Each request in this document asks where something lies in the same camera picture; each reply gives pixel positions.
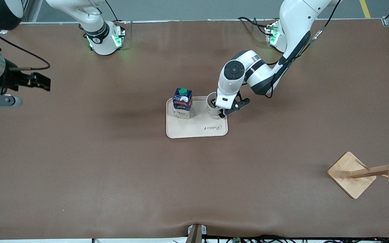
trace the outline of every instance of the brown tablecloth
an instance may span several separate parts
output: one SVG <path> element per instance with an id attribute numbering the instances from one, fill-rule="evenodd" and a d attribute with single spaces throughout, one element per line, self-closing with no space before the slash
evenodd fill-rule
<path id="1" fill-rule="evenodd" d="M 133 24 L 110 56 L 91 52 L 76 25 L 6 37 L 51 62 L 52 91 L 21 88 L 24 104 L 0 109 L 0 239 L 178 237 L 192 223 L 210 235 L 389 236 L 387 180 L 353 200 L 326 173 L 346 151 L 389 162 L 380 20 L 332 21 L 271 100 L 242 88 L 252 102 L 226 136 L 181 140 L 165 134 L 175 88 L 213 92 L 242 50 L 280 56 L 255 26 Z M 19 66 L 39 63 L 0 46 Z"/>

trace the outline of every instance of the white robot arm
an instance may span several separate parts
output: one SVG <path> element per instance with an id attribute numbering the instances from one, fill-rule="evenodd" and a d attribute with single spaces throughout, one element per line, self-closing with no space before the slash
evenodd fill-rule
<path id="1" fill-rule="evenodd" d="M 309 42 L 314 20 L 327 6 L 334 6 L 338 2 L 339 0 L 284 0 L 278 24 L 282 36 L 279 41 L 286 41 L 284 54 L 273 68 L 255 51 L 236 54 L 221 71 L 216 106 L 223 108 L 225 115 L 228 115 L 250 102 L 242 104 L 235 100 L 243 81 L 250 85 L 255 94 L 266 96 L 272 93 L 283 74 Z"/>
<path id="2" fill-rule="evenodd" d="M 46 0 L 54 8 L 73 17 L 86 33 L 91 49 L 109 55 L 122 48 L 125 31 L 111 21 L 104 21 L 97 5 L 105 0 Z"/>

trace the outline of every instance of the white cup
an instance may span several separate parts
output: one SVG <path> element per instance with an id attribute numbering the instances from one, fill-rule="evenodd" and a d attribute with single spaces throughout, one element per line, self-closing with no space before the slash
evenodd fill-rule
<path id="1" fill-rule="evenodd" d="M 207 96 L 207 109 L 208 113 L 211 115 L 220 115 L 221 109 L 218 106 L 213 105 L 212 100 L 217 100 L 217 92 L 212 92 Z"/>

